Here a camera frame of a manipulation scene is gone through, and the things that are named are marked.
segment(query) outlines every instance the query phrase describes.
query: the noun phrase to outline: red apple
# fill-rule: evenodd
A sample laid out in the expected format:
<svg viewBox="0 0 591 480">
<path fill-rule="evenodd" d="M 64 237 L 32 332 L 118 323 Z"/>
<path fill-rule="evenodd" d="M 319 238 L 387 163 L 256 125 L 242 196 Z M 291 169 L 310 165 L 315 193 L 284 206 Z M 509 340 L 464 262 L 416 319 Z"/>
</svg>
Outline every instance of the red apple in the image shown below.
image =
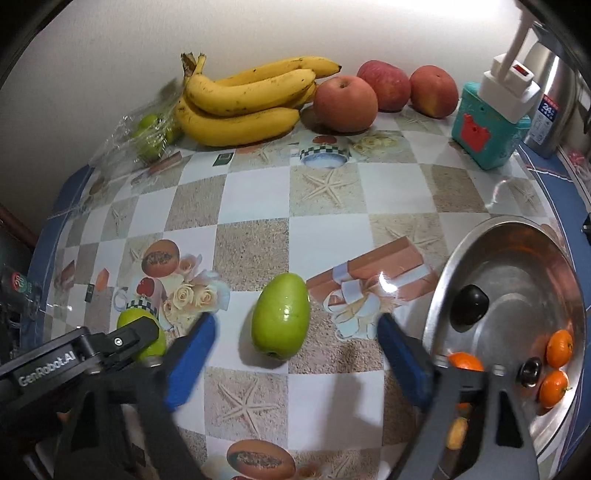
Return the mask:
<svg viewBox="0 0 591 480">
<path fill-rule="evenodd" d="M 419 67 L 410 76 L 413 108 L 433 118 L 444 118 L 456 109 L 457 85 L 445 70 L 434 65 Z"/>
<path fill-rule="evenodd" d="M 369 128 L 378 114 L 378 98 L 359 77 L 341 75 L 321 83 L 314 97 L 316 118 L 341 133 Z"/>
<path fill-rule="evenodd" d="M 410 81 L 394 65 L 380 60 L 366 61 L 357 76 L 369 83 L 378 97 L 378 107 L 385 112 L 399 112 L 410 98 Z"/>
</svg>

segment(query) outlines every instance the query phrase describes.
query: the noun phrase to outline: green fruit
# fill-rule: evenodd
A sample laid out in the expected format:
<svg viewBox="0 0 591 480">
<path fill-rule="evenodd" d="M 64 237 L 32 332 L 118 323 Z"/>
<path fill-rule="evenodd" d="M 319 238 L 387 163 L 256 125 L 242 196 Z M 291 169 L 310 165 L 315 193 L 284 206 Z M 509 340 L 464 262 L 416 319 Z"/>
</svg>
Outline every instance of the green fruit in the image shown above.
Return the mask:
<svg viewBox="0 0 591 480">
<path fill-rule="evenodd" d="M 146 129 L 151 127 L 154 123 L 158 122 L 160 118 L 155 113 L 150 113 L 143 117 L 138 123 L 138 129 Z"/>
<path fill-rule="evenodd" d="M 146 140 L 139 140 L 138 143 L 138 156 L 148 162 L 159 159 L 164 152 L 165 145 L 162 135 L 154 135 Z"/>
<path fill-rule="evenodd" d="M 131 134 L 131 138 L 138 138 L 142 133 L 144 133 L 147 129 L 138 127 L 135 132 Z"/>
<path fill-rule="evenodd" d="M 167 127 L 164 131 L 164 139 L 166 140 L 166 144 L 171 144 L 175 142 L 180 136 L 183 131 L 178 127 Z"/>
<path fill-rule="evenodd" d="M 164 352 L 166 351 L 166 337 L 164 336 L 164 331 L 162 330 L 162 328 L 160 328 L 160 325 L 158 324 L 158 320 L 150 312 L 147 312 L 144 309 L 124 310 L 119 314 L 119 318 L 117 319 L 117 328 L 121 328 L 121 327 L 127 325 L 128 323 L 134 322 L 137 319 L 142 318 L 142 317 L 148 317 L 148 318 L 151 318 L 153 321 L 155 321 L 156 325 L 158 325 L 159 334 L 158 334 L 158 338 L 153 343 L 151 343 L 146 348 L 144 348 L 137 355 L 136 359 L 142 360 L 142 359 L 144 359 L 148 356 L 152 356 L 152 355 L 160 355 L 160 356 L 164 355 Z"/>
<path fill-rule="evenodd" d="M 310 323 L 306 284 L 282 273 L 264 288 L 252 314 L 252 343 L 260 352 L 287 360 L 300 349 Z"/>
</svg>

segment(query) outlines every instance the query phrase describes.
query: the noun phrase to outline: banana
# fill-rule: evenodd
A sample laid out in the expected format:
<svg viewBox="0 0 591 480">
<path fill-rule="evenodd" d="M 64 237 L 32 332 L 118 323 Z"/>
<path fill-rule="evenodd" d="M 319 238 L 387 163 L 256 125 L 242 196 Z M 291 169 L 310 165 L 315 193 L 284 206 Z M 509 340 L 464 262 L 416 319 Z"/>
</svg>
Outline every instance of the banana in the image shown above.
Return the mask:
<svg viewBox="0 0 591 480">
<path fill-rule="evenodd" d="M 247 85 L 248 83 L 260 82 L 298 69 L 312 70 L 316 74 L 316 78 L 321 79 L 339 73 L 340 68 L 340 65 L 324 57 L 294 57 L 244 70 L 231 77 L 217 80 L 216 83 L 226 87 Z"/>
<path fill-rule="evenodd" d="M 283 107 L 219 118 L 195 108 L 184 95 L 175 116 L 188 136 L 208 147 L 234 147 L 277 137 L 289 132 L 300 119 L 298 110 Z"/>
<path fill-rule="evenodd" d="M 281 106 L 284 106 L 286 108 L 300 108 L 300 107 L 304 106 L 305 104 L 310 103 L 312 100 L 314 100 L 314 94 L 316 93 L 317 88 L 318 88 L 318 85 L 316 85 L 316 82 L 314 82 L 302 94 L 302 96 L 296 98 L 295 100 L 292 100 L 291 102 L 287 102 Z"/>
<path fill-rule="evenodd" d="M 185 93 L 196 107 L 218 116 L 245 115 L 291 102 L 316 78 L 312 70 L 293 70 L 260 82 L 226 87 L 203 75 L 205 59 L 199 55 Z"/>
</svg>

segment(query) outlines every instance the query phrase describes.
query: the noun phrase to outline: white wall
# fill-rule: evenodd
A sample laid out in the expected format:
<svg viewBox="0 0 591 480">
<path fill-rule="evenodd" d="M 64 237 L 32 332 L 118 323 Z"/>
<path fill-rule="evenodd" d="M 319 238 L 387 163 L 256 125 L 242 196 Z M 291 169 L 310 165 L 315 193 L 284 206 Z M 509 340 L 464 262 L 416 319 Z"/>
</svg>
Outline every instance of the white wall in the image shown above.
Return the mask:
<svg viewBox="0 0 591 480">
<path fill-rule="evenodd" d="M 74 0 L 27 48 L 0 90 L 0 203 L 39 231 L 62 183 L 118 119 L 182 71 L 182 51 L 222 77 L 315 54 L 355 74 L 370 59 L 424 64 L 461 85 L 503 53 L 512 0 Z"/>
</svg>

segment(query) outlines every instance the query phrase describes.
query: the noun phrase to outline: metal bowl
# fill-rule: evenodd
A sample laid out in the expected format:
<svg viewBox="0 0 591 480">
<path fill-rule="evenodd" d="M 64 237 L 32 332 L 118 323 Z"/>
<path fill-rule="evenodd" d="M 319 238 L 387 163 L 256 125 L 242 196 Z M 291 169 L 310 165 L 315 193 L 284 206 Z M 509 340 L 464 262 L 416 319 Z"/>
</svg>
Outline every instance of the metal bowl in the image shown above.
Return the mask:
<svg viewBox="0 0 591 480">
<path fill-rule="evenodd" d="M 489 297 L 483 318 L 471 327 L 450 322 L 450 307 L 461 288 L 474 284 Z M 551 370 L 544 366 L 533 388 L 517 381 L 530 357 L 545 359 L 550 336 L 560 329 L 573 336 L 573 355 L 562 367 L 569 378 L 563 399 L 542 411 L 538 388 Z M 575 273 L 558 245 L 534 222 L 513 216 L 487 220 L 471 231 L 447 262 L 435 290 L 423 334 L 432 356 L 452 352 L 476 355 L 485 368 L 503 365 L 516 379 L 536 454 L 550 443 L 573 401 L 585 348 L 584 304 Z"/>
</svg>

